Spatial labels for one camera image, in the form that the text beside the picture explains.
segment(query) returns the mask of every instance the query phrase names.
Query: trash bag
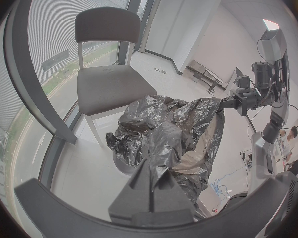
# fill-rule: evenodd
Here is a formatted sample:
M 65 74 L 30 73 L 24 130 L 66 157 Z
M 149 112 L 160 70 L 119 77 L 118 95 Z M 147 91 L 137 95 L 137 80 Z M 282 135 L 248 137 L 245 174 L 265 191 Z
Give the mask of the trash bag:
M 167 169 L 174 168 L 173 176 L 195 203 L 207 187 L 222 138 L 224 110 L 219 110 L 220 103 L 215 97 L 188 103 L 147 95 L 127 107 L 115 135 L 106 134 L 107 145 L 129 166 L 137 167 L 143 157 L 150 157 L 151 189 Z

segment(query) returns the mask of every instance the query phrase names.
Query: chair leg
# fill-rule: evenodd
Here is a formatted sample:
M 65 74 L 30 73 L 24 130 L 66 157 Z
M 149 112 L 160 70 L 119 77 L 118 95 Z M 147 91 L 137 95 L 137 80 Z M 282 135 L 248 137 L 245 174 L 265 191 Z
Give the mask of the chair leg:
M 95 124 L 93 123 L 93 120 L 91 119 L 90 116 L 84 115 L 84 117 L 85 117 L 85 119 L 86 119 L 86 121 L 87 121 L 88 126 L 89 126 L 90 129 L 91 129 L 91 132 L 94 134 L 94 136 L 95 136 L 95 138 L 96 138 L 98 144 L 99 144 L 100 146 L 103 146 L 102 140 L 100 139 L 100 137 L 99 137 L 99 135 L 98 135 L 98 132 L 97 132 L 97 129 L 96 129 L 96 127 L 95 127 Z

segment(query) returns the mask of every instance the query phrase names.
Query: person in black shirt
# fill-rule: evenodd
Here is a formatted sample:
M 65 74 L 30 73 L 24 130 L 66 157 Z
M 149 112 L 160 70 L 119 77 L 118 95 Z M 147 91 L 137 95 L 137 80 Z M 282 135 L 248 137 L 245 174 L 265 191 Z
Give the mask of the person in black shirt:
M 294 161 L 291 168 L 288 171 L 292 172 L 294 175 L 298 174 L 298 160 Z

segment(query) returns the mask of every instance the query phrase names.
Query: floor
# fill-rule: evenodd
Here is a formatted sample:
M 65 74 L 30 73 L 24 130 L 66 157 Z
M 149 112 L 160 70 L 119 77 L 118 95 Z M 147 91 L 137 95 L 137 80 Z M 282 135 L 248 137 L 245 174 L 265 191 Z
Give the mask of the floor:
M 167 95 L 186 101 L 201 97 L 212 97 L 207 93 L 208 86 L 203 82 L 191 80 L 192 72 L 185 70 L 183 75 L 176 74 L 170 61 L 149 53 L 135 52 L 131 58 L 131 66 L 139 72 L 157 91 L 159 95 Z M 215 97 L 227 95 L 215 87 Z M 100 137 L 105 142 L 105 134 L 114 132 L 117 120 L 122 113 L 100 118 L 97 123 Z M 99 146 L 86 120 L 81 117 L 74 130 L 78 137 L 76 145 L 66 144 L 59 158 L 53 177 L 51 191 L 82 212 L 97 218 L 110 221 L 108 207 L 126 184 L 129 176 L 122 174 L 113 163 L 112 151 Z M 225 198 L 220 194 L 223 207 L 229 195 L 247 191 L 246 168 L 239 152 L 250 145 L 247 136 L 245 118 L 233 109 L 225 110 L 225 126 L 223 137 L 209 184 L 219 179 L 226 185 L 228 194 L 221 187 Z

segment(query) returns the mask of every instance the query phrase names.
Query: gray chair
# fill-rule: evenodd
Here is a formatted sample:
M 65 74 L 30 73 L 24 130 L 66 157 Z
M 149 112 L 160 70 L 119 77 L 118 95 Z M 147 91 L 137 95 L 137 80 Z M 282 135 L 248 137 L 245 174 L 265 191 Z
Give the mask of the gray chair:
M 103 145 L 93 120 L 125 111 L 127 106 L 156 90 L 130 66 L 131 52 L 138 42 L 139 17 L 124 9 L 100 7 L 82 11 L 75 20 L 80 70 L 77 76 L 78 108 Z M 129 42 L 124 65 L 84 68 L 82 42 Z

